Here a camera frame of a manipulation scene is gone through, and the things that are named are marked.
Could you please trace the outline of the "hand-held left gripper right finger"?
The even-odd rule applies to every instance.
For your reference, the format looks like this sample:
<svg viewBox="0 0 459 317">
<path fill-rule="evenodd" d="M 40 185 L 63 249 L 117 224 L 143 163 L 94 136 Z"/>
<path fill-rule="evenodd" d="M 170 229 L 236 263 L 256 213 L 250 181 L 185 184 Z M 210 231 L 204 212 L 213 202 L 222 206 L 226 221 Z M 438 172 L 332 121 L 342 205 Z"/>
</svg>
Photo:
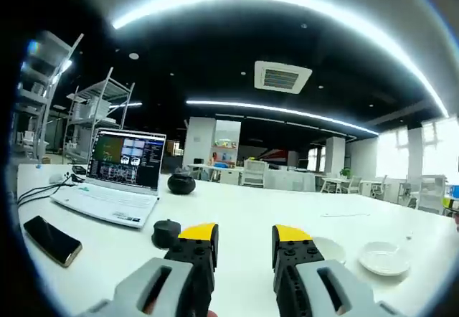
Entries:
<svg viewBox="0 0 459 317">
<path fill-rule="evenodd" d="M 401 316 L 336 260 L 326 260 L 313 238 L 295 227 L 272 228 L 273 290 L 281 317 Z"/>
</svg>

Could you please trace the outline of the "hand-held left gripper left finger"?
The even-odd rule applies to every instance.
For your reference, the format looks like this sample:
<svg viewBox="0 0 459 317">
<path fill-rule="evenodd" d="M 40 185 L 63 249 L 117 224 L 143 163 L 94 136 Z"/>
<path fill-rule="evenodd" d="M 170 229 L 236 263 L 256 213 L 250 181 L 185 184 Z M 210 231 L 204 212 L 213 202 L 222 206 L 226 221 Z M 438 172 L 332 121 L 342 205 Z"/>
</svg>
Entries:
<svg viewBox="0 0 459 317">
<path fill-rule="evenodd" d="M 207 316 L 214 291 L 219 228 L 182 231 L 163 258 L 154 257 L 115 287 L 86 316 Z"/>
</svg>

